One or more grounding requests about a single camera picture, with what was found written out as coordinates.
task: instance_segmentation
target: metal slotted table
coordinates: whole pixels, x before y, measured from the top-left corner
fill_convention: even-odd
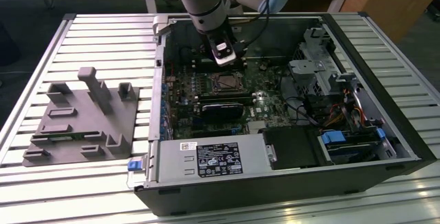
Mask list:
[[[422,223],[440,220],[440,164],[389,179],[362,193],[303,199],[179,217],[155,217],[126,187],[126,162],[22,167],[22,154],[49,102],[50,82],[85,89],[75,71],[97,69],[113,88],[139,87],[131,154],[147,151],[155,44],[153,14],[65,17],[0,133],[1,223]],[[440,157],[440,97],[367,17],[333,18],[430,150]],[[346,71],[343,55],[335,53]]]

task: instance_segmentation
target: blue plastic tab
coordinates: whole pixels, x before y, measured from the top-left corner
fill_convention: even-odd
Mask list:
[[[345,137],[341,131],[327,131],[321,135],[323,144],[327,143],[342,143],[345,142]]]
[[[385,131],[381,128],[377,128],[375,132],[379,137],[379,140],[386,138]]]
[[[127,163],[127,171],[141,171],[142,170],[142,162],[141,161],[130,161]]]
[[[322,139],[323,144],[330,143],[330,140],[327,139],[327,136],[325,134],[321,135],[321,139]]]

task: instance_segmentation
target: warning label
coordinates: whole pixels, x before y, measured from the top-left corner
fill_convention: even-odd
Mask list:
[[[197,146],[197,169],[201,178],[242,174],[238,144]]]

